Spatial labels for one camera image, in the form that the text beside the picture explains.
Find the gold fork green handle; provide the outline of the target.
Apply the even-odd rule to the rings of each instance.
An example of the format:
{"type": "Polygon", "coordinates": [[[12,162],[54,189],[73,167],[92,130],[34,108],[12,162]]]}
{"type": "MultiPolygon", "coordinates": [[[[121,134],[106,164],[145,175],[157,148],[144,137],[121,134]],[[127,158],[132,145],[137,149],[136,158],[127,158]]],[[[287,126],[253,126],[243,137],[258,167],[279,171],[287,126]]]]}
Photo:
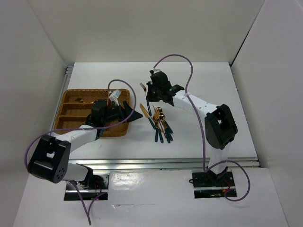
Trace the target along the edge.
{"type": "Polygon", "coordinates": [[[152,111],[151,111],[151,107],[150,107],[149,101],[147,99],[147,88],[146,88],[146,86],[143,83],[140,83],[140,86],[142,87],[142,89],[145,92],[145,99],[146,99],[146,104],[147,104],[147,110],[148,110],[149,116],[151,116],[152,115],[152,111]]]}
{"type": "Polygon", "coordinates": [[[76,103],[82,103],[82,104],[93,104],[94,102],[85,101],[83,98],[76,98],[74,100],[76,103]]]}

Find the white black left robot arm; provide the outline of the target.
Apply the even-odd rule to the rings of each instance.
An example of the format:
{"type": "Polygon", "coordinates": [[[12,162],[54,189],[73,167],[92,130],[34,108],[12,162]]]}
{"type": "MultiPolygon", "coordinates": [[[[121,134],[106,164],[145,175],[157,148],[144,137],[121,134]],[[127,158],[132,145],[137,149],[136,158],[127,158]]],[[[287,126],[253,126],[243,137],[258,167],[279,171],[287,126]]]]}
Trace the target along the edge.
{"type": "Polygon", "coordinates": [[[122,105],[108,106],[106,100],[96,100],[84,125],[58,136],[49,133],[41,136],[27,165],[27,171],[52,183],[69,181],[88,189],[98,177],[88,166],[69,163],[70,154],[99,139],[106,129],[140,118],[142,114],[131,108],[126,101],[122,105]]]}

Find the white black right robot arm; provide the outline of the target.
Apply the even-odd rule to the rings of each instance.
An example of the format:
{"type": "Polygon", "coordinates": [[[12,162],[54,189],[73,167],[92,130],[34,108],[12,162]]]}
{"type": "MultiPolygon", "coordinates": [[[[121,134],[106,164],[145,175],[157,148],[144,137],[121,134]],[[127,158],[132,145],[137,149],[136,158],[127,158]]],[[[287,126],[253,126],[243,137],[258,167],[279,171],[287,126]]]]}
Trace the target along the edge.
{"type": "Polygon", "coordinates": [[[192,94],[186,93],[180,85],[172,86],[167,75],[162,71],[151,71],[151,81],[147,83],[147,100],[163,101],[171,106],[181,108],[198,117],[202,123],[211,156],[207,170],[207,181],[218,185],[227,173],[227,159],[231,142],[238,132],[229,106],[208,103],[192,94]]]}

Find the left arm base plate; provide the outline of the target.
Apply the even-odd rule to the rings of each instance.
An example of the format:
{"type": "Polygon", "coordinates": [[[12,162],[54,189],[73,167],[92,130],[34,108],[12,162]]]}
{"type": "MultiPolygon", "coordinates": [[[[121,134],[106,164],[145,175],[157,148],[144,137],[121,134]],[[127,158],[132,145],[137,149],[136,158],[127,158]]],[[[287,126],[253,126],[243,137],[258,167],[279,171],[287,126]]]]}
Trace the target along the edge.
{"type": "MultiPolygon", "coordinates": [[[[84,201],[92,201],[96,198],[99,201],[108,200],[108,186],[109,186],[109,175],[93,175],[93,178],[90,182],[85,183],[76,182],[78,191],[80,192],[82,199],[84,201]]],[[[64,201],[80,201],[75,187],[68,182],[65,188],[64,201]]]]}

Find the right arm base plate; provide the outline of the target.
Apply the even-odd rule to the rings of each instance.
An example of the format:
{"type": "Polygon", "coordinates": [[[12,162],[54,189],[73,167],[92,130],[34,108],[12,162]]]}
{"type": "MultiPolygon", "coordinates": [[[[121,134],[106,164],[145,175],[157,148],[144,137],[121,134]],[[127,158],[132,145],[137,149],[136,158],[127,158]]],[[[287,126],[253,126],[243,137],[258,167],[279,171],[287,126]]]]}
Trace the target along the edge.
{"type": "Polygon", "coordinates": [[[237,197],[235,182],[231,171],[227,172],[219,181],[211,182],[204,172],[192,173],[189,180],[194,187],[195,199],[237,197]]]}

